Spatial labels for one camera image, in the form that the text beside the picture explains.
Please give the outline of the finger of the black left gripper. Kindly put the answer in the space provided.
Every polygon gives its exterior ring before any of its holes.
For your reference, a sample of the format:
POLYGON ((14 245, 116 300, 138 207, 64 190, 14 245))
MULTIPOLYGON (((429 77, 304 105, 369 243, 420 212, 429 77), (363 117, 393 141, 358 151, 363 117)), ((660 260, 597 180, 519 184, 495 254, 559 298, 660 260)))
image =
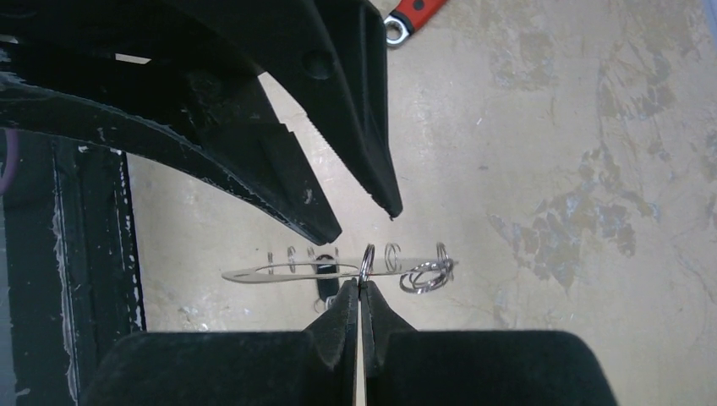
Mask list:
POLYGON ((295 134, 252 76, 216 78, 4 42, 1 125, 177 169, 314 244, 342 231, 295 134))
POLYGON ((392 218, 403 210, 391 159, 386 29, 369 1, 173 1, 229 41, 303 108, 392 218))

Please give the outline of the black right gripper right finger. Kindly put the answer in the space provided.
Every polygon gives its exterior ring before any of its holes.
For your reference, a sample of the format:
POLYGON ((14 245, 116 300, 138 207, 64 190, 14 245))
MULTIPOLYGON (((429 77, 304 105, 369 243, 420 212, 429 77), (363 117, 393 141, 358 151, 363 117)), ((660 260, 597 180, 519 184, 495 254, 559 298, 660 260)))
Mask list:
POLYGON ((592 350, 563 331, 420 331, 360 288, 368 405, 615 405, 592 350))

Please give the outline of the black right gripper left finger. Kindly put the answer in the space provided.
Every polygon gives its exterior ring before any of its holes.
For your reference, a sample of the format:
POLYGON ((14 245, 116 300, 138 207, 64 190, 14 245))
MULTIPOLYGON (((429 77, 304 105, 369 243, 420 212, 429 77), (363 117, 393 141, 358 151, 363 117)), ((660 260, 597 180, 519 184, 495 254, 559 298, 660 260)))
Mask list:
POLYGON ((120 340, 83 405, 353 405, 359 289, 300 331, 143 332, 120 340))

